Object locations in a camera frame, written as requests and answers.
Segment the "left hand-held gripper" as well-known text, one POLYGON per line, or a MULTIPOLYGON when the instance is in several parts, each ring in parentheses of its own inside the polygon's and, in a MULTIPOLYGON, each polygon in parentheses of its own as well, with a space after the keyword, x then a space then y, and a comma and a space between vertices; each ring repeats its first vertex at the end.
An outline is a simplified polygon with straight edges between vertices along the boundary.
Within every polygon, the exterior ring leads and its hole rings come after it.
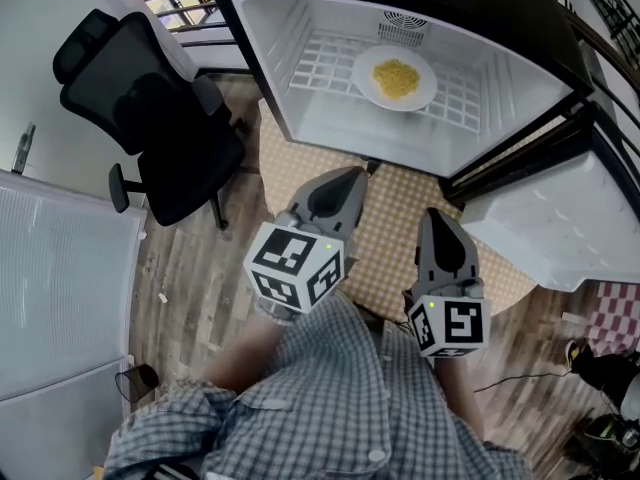
POLYGON ((293 321, 348 277, 367 188, 359 166, 326 172, 301 185, 273 223, 260 226, 244 269, 261 311, 293 321))

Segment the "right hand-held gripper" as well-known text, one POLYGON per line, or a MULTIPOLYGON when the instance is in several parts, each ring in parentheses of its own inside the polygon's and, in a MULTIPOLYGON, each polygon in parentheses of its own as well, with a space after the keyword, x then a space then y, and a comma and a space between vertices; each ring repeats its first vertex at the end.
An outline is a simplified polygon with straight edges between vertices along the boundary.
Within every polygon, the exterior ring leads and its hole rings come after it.
POLYGON ((417 280, 403 297, 420 355, 462 357, 486 347, 490 301, 476 245, 437 208, 427 209, 420 221, 415 265, 417 280))

